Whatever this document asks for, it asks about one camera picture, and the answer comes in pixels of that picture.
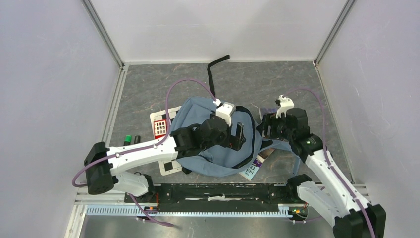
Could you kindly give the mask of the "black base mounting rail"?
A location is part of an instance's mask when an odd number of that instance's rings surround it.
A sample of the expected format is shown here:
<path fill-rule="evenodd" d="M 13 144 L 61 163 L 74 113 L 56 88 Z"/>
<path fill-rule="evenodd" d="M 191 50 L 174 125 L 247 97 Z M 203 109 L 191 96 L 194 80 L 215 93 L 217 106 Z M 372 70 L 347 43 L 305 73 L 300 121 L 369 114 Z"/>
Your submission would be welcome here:
<path fill-rule="evenodd" d="M 162 183 L 136 200 L 160 212 L 274 212 L 279 204 L 305 204 L 282 183 Z"/>

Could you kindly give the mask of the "red window toy block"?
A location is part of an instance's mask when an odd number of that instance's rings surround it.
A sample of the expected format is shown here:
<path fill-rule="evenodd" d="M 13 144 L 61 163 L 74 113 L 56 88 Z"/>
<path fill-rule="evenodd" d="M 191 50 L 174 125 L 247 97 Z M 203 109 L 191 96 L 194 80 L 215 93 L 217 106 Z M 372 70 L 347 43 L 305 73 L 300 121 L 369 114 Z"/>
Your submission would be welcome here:
<path fill-rule="evenodd" d="M 167 121 L 165 119 L 153 122 L 154 139 L 165 137 L 167 133 Z"/>

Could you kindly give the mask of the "light blue treehouse book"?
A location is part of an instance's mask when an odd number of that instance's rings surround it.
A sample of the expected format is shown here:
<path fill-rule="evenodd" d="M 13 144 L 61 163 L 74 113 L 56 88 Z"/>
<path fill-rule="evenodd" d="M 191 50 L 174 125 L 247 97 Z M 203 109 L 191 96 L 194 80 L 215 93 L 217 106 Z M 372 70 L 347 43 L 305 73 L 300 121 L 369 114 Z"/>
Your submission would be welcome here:
<path fill-rule="evenodd" d="M 264 161 L 264 158 L 256 157 L 253 163 L 245 170 L 241 171 L 239 174 L 248 181 L 251 181 L 256 175 L 257 171 L 260 169 L 261 165 L 264 163 Z"/>

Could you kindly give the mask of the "dark orange tale book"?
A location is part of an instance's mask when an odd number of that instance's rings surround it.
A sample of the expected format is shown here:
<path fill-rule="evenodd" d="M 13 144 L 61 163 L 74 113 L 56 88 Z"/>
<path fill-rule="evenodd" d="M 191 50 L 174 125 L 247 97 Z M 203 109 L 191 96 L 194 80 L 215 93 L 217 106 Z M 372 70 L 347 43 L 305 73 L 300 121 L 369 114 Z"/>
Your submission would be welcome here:
<path fill-rule="evenodd" d="M 275 151 L 275 149 L 273 149 L 273 148 L 269 148 L 269 149 L 265 149 L 263 151 L 260 151 L 257 155 L 257 159 L 261 163 L 263 163 L 274 151 Z"/>

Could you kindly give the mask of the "green cap marker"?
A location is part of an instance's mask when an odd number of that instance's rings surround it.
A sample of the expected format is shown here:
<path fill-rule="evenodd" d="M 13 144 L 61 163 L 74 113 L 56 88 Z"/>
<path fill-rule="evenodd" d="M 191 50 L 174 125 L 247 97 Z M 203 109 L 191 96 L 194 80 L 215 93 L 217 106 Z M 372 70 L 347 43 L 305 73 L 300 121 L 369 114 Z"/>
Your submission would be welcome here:
<path fill-rule="evenodd" d="M 126 135 L 123 142 L 123 146 L 130 146 L 131 142 L 132 142 L 132 135 Z"/>

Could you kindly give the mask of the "blue grey backpack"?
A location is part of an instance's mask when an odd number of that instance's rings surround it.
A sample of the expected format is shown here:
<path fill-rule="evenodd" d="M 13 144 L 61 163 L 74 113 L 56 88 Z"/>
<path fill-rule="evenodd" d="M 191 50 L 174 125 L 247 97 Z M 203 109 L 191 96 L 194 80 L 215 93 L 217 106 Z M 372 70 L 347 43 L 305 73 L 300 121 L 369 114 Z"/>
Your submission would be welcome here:
<path fill-rule="evenodd" d="M 177 161 L 190 171 L 212 177 L 225 177 L 246 170 L 259 152 L 266 149 L 291 151 L 288 142 L 263 138 L 263 126 L 257 124 L 251 112 L 237 106 L 232 116 L 233 129 L 243 129 L 243 138 L 238 139 L 226 131 L 221 144 L 211 141 L 204 144 L 204 131 L 210 128 L 210 119 L 215 116 L 215 105 L 209 98 L 189 98 L 171 122 L 171 137 L 189 148 L 179 151 Z"/>

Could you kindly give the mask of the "purple galaxy cover book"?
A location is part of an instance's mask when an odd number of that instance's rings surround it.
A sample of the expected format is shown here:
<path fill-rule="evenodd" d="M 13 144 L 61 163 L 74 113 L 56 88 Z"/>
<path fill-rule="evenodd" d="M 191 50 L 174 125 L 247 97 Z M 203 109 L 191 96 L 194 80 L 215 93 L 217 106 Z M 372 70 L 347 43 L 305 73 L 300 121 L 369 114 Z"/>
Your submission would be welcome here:
<path fill-rule="evenodd" d="M 264 116 L 266 114 L 276 114 L 277 110 L 278 108 L 259 108 L 258 112 L 259 112 L 260 121 L 261 122 L 263 121 Z"/>

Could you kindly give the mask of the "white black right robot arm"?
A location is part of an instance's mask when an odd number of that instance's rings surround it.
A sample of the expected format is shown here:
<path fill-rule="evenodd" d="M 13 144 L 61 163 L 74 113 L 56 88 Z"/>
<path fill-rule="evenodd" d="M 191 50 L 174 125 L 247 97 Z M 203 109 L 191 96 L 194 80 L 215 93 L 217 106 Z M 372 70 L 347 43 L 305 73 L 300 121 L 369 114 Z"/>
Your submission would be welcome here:
<path fill-rule="evenodd" d="M 336 238 L 384 237 L 384 208 L 371 204 L 348 181 L 322 139 L 311 133 L 305 110 L 292 108 L 279 116 L 265 114 L 262 126 L 264 136 L 289 142 L 292 152 L 324 186 L 320 189 L 307 175 L 292 177 L 286 188 L 290 201 L 302 200 L 312 206 L 330 224 Z"/>

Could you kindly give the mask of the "black cap marker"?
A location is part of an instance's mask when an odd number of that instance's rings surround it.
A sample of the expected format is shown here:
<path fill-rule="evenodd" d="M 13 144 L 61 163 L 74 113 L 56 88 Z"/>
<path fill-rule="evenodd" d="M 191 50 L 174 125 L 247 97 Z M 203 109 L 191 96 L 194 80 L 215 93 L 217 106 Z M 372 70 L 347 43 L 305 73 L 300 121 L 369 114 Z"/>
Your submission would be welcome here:
<path fill-rule="evenodd" d="M 141 142 L 141 136 L 135 135 L 133 144 L 139 144 Z"/>

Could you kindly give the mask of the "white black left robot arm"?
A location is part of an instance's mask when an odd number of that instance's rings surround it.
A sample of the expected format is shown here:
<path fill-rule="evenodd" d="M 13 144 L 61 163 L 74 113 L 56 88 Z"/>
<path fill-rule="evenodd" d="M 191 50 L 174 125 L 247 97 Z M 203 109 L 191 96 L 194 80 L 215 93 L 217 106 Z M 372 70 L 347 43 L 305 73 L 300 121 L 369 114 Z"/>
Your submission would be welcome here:
<path fill-rule="evenodd" d="M 88 193 L 98 195 L 115 189 L 150 202 L 156 195 L 152 180 L 146 175 L 131 175 L 127 170 L 159 160 L 197 156 L 214 146 L 239 151 L 246 141 L 243 127 L 238 122 L 236 134 L 232 135 L 224 119 L 213 116 L 202 124 L 179 128 L 166 139 L 109 148 L 104 142 L 95 143 L 84 161 Z"/>

